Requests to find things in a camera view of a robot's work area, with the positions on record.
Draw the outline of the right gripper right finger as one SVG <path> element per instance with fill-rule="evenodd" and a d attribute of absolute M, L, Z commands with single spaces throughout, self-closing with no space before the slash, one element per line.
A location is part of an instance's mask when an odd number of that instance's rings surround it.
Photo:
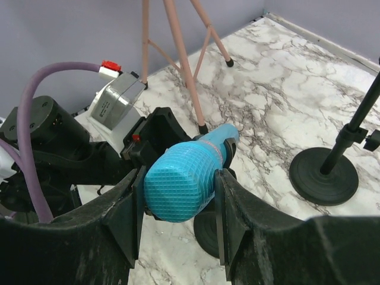
<path fill-rule="evenodd" d="M 233 284 L 378 284 L 379 218 L 292 217 L 215 176 L 224 203 L 220 263 Z"/>

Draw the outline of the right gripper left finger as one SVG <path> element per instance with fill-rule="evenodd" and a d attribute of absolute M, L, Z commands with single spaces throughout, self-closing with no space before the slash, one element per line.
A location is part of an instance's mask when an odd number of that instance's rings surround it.
<path fill-rule="evenodd" d="M 138 259 L 144 167 L 48 224 L 1 219 L 2 284 L 127 284 Z"/>

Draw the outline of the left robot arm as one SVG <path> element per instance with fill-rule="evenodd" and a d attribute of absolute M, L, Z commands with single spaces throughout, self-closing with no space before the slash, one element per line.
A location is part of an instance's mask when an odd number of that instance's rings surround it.
<path fill-rule="evenodd" d="M 114 186 L 130 171 L 151 167 L 171 146 L 189 141 L 168 107 L 146 117 L 131 109 L 110 134 L 93 141 L 49 96 L 33 100 L 30 132 L 36 172 L 54 216 L 81 205 L 73 185 Z"/>

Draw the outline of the blue toy microphone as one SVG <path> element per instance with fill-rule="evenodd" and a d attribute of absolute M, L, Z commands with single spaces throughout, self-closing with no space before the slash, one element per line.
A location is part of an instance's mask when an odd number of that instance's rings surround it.
<path fill-rule="evenodd" d="M 238 129 L 226 123 L 171 146 L 145 176 L 148 209 L 171 223 L 195 217 L 214 197 L 214 174 L 230 166 L 238 142 Z"/>

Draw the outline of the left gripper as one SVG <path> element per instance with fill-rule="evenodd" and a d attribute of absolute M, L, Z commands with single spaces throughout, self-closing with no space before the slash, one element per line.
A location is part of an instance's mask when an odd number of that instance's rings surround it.
<path fill-rule="evenodd" d="M 150 168 L 171 146 L 190 141 L 171 108 L 157 107 L 140 117 L 123 139 L 121 157 L 132 166 Z"/>

